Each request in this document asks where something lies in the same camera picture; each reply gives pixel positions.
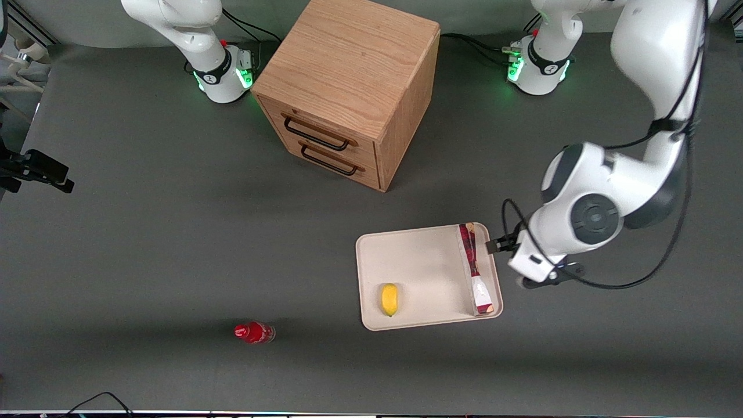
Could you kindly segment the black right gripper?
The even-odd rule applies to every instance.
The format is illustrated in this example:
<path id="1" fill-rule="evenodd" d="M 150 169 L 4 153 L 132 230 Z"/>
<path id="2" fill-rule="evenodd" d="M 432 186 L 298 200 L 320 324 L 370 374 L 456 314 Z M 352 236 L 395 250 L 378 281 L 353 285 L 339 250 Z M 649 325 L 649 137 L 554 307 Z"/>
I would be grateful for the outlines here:
<path id="1" fill-rule="evenodd" d="M 69 180 L 69 167 L 38 150 L 26 154 L 11 151 L 1 138 L 1 188 L 8 193 L 18 193 L 22 182 L 47 183 L 70 194 L 75 183 Z"/>

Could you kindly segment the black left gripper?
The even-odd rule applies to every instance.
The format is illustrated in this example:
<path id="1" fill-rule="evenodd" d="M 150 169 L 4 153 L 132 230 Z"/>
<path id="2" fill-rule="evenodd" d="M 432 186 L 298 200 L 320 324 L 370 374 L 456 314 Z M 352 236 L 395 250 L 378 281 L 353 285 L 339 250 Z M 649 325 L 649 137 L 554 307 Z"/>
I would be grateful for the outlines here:
<path id="1" fill-rule="evenodd" d="M 518 235 L 504 235 L 496 240 L 490 240 L 485 243 L 488 254 L 501 252 L 513 253 L 518 250 Z M 521 287 L 523 289 L 540 289 L 549 286 L 560 285 L 561 283 L 578 280 L 583 278 L 585 270 L 581 264 L 559 264 L 547 275 L 543 282 L 535 282 L 528 278 L 521 278 Z"/>

